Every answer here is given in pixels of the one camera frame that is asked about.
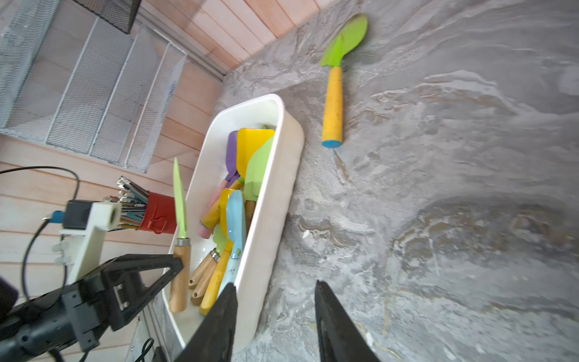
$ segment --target green trowel blade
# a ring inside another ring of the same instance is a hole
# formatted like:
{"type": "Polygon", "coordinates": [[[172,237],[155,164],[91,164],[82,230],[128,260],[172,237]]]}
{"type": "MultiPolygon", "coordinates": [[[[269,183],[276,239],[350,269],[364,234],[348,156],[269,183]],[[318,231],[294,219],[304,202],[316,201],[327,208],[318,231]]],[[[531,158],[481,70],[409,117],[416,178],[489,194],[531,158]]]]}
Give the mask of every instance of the green trowel blade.
{"type": "Polygon", "coordinates": [[[179,225],[179,237],[187,237],[187,217],[185,216],[185,198],[181,185],[181,174],[177,158],[173,162],[173,192],[175,194],[175,218],[179,225]]]}
{"type": "Polygon", "coordinates": [[[344,55],[360,44],[367,29],[368,18],[366,15],[358,14],[350,18],[328,45],[328,49],[322,56],[322,67],[325,65],[339,67],[344,55]]]}

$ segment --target wooden slat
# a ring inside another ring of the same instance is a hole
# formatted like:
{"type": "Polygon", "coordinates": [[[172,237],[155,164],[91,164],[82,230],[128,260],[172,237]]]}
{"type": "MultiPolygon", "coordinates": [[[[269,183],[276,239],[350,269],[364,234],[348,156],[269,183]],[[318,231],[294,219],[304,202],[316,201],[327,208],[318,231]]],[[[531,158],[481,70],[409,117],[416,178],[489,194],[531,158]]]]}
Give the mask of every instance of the wooden slat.
{"type": "Polygon", "coordinates": [[[167,117],[204,135],[212,121],[210,115],[177,96],[173,97],[167,117]]]}
{"type": "Polygon", "coordinates": [[[221,0],[207,0],[201,6],[249,54],[263,49],[263,43],[221,0]]]}
{"type": "MultiPolygon", "coordinates": [[[[103,362],[103,361],[124,361],[126,357],[128,348],[130,345],[117,346],[111,348],[99,348],[94,351],[89,352],[86,357],[85,362],[103,362]]],[[[65,362],[78,362],[84,353],[78,352],[73,354],[66,354],[63,356],[65,362]]],[[[35,361],[37,362],[53,362],[54,358],[50,357],[48,354],[43,354],[46,358],[39,358],[35,361]]]]}
{"type": "Polygon", "coordinates": [[[223,0],[223,2],[263,44],[267,45],[276,40],[276,36],[265,26],[244,0],[223,0]]]}
{"type": "MultiPolygon", "coordinates": [[[[44,85],[62,95],[71,74],[72,70],[66,69],[63,65],[60,65],[43,55],[39,55],[34,61],[27,82],[35,82],[44,85]]],[[[58,106],[58,103],[56,103],[54,108],[51,109],[52,113],[56,111],[56,106],[58,106]]]]}
{"type": "MultiPolygon", "coordinates": [[[[2,240],[2,253],[0,263],[20,263],[32,234],[0,231],[2,240]]],[[[34,242],[28,255],[29,264],[52,264],[60,256],[60,253],[52,252],[52,247],[60,242],[60,238],[54,235],[40,235],[34,242]]],[[[102,245],[102,253],[99,263],[125,254],[167,254],[168,246],[144,245],[134,243],[120,243],[106,240],[102,245]]]]}
{"type": "Polygon", "coordinates": [[[73,38],[63,30],[51,28],[46,34],[38,55],[72,72],[84,42],[84,40],[73,38]]]}
{"type": "MultiPolygon", "coordinates": [[[[116,185],[119,176],[125,175],[143,188],[164,195],[173,195],[171,184],[154,180],[151,176],[136,174],[111,164],[106,164],[86,156],[76,155],[50,146],[21,141],[16,138],[0,135],[0,161],[18,166],[57,166],[76,172],[82,181],[106,187],[116,185]]],[[[72,177],[63,171],[46,172],[72,177]]]]}
{"type": "Polygon", "coordinates": [[[200,27],[217,44],[221,45],[237,61],[244,61],[250,54],[243,49],[219,24],[215,22],[203,9],[193,16],[193,23],[200,27]]]}
{"type": "Polygon", "coordinates": [[[158,11],[167,16],[173,23],[175,23],[179,28],[186,29],[187,25],[191,22],[191,19],[187,15],[183,14],[175,4],[167,0],[146,0],[143,2],[148,2],[153,5],[158,11]]]}
{"type": "Polygon", "coordinates": [[[168,0],[177,9],[179,9],[183,15],[191,19],[198,11],[201,9],[195,1],[193,0],[168,0]]]}
{"type": "Polygon", "coordinates": [[[314,0],[277,0],[291,21],[301,25],[320,11],[314,0]]]}
{"type": "Polygon", "coordinates": [[[156,7],[151,5],[147,1],[141,1],[141,7],[145,9],[147,12],[152,14],[155,18],[159,19],[163,24],[168,26],[171,30],[176,32],[179,36],[183,37],[185,40],[189,41],[198,51],[202,54],[209,54],[209,49],[207,49],[203,44],[198,42],[195,38],[193,38],[189,33],[187,33],[183,28],[177,26],[177,24],[169,19],[165,14],[159,11],[156,7]]]}
{"type": "Polygon", "coordinates": [[[175,95],[208,115],[213,115],[222,86],[221,82],[187,61],[175,95]]]}
{"type": "Polygon", "coordinates": [[[265,25],[279,39],[294,28],[284,9],[271,0],[245,0],[265,25]]]}
{"type": "Polygon", "coordinates": [[[148,0],[141,2],[141,6],[149,12],[156,14],[160,13],[166,16],[169,19],[168,23],[174,23],[178,28],[183,29],[193,39],[199,42],[202,47],[207,49],[206,54],[209,58],[219,59],[226,64],[228,66],[226,70],[235,68],[241,64],[231,54],[217,44],[216,41],[205,34],[203,30],[193,24],[193,22],[180,12],[172,3],[165,0],[148,0]]]}
{"type": "MultiPolygon", "coordinates": [[[[13,165],[0,162],[0,170],[12,168],[14,168],[13,165]]],[[[66,205],[67,201],[72,199],[76,187],[76,181],[71,178],[37,170],[11,172],[1,177],[0,194],[30,200],[42,200],[57,205],[66,205]]],[[[82,181],[77,199],[100,201],[103,197],[116,195],[118,192],[118,188],[82,181]]]]}
{"type": "Polygon", "coordinates": [[[62,30],[84,43],[95,18],[94,14],[74,1],[61,1],[50,25],[49,33],[52,29],[62,30]]]}
{"type": "Polygon", "coordinates": [[[155,156],[171,162],[176,157],[180,165],[194,170],[199,158],[199,151],[161,135],[159,142],[157,142],[155,156]]]}
{"type": "Polygon", "coordinates": [[[194,149],[201,149],[205,136],[184,125],[167,118],[161,129],[161,134],[194,149]]]}
{"type": "MultiPolygon", "coordinates": [[[[0,274],[22,296],[20,263],[0,264],[0,274]]],[[[51,292],[63,285],[63,267],[55,264],[29,264],[26,266],[26,288],[31,298],[51,292]]]]}
{"type": "MultiPolygon", "coordinates": [[[[149,171],[147,172],[159,175],[161,181],[173,182],[173,160],[168,161],[157,156],[153,156],[151,164],[149,165],[149,171]]],[[[187,190],[189,188],[189,182],[193,177],[193,170],[180,164],[179,172],[181,173],[181,181],[183,182],[183,186],[187,190]]]]}
{"type": "Polygon", "coordinates": [[[214,41],[192,21],[189,23],[189,25],[187,25],[185,31],[210,50],[209,54],[207,55],[209,58],[213,59],[216,57],[223,61],[229,67],[226,68],[226,70],[234,69],[239,64],[241,64],[241,61],[235,59],[235,57],[231,55],[228,50],[225,50],[225,48],[214,41]]]}
{"type": "MultiPolygon", "coordinates": [[[[64,209],[64,206],[55,204],[0,195],[0,231],[34,234],[42,223],[43,217],[52,214],[53,211],[64,211],[64,209]]],[[[58,235],[61,228],[60,224],[48,224],[42,235],[58,235]]],[[[122,230],[108,232],[105,239],[124,243],[169,246],[173,235],[122,230]]]]}

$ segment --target wire mesh shelf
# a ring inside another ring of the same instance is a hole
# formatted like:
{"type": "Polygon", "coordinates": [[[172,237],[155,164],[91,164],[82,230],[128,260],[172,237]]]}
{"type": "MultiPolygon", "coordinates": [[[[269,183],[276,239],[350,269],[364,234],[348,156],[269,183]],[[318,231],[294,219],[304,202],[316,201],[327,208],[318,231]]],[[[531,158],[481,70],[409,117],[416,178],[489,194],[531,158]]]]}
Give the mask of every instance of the wire mesh shelf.
{"type": "Polygon", "coordinates": [[[91,21],[57,14],[0,133],[146,172],[186,55],[146,25],[127,35],[65,3],[91,21]]]}

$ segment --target green-bladed knife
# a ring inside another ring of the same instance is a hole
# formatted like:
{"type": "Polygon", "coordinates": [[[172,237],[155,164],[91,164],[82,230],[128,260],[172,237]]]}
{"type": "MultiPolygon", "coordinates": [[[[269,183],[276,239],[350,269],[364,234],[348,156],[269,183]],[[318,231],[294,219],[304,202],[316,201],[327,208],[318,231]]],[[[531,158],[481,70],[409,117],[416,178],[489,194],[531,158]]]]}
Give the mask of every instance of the green-bladed knife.
{"type": "Polygon", "coordinates": [[[171,313],[180,313],[187,308],[187,293],[189,290],[189,273],[191,262],[191,242],[187,237],[187,216],[185,211],[185,198],[181,184],[179,163],[175,157],[173,163],[173,193],[175,194],[175,218],[179,226],[179,237],[175,244],[173,255],[183,261],[183,270],[177,274],[171,282],[171,296],[169,298],[169,310],[171,313]]]}

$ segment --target pink handle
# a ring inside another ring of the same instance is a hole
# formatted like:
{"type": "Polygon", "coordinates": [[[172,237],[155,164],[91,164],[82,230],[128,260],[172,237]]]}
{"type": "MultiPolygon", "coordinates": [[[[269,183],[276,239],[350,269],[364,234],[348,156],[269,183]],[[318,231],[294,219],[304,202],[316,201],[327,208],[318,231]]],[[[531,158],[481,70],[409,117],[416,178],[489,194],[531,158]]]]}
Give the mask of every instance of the pink handle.
{"type": "MultiPolygon", "coordinates": [[[[219,185],[219,188],[217,189],[217,191],[215,191],[215,194],[213,195],[213,197],[211,198],[211,200],[209,201],[209,204],[207,206],[207,209],[205,210],[205,212],[209,211],[209,208],[217,201],[219,200],[219,197],[221,196],[221,191],[225,190],[225,188],[227,187],[228,181],[227,180],[223,180],[221,182],[221,185],[219,185]]],[[[211,237],[211,234],[213,233],[213,229],[207,229],[205,226],[201,225],[199,227],[199,230],[197,231],[197,234],[199,236],[201,236],[204,239],[209,239],[211,237]]]]}

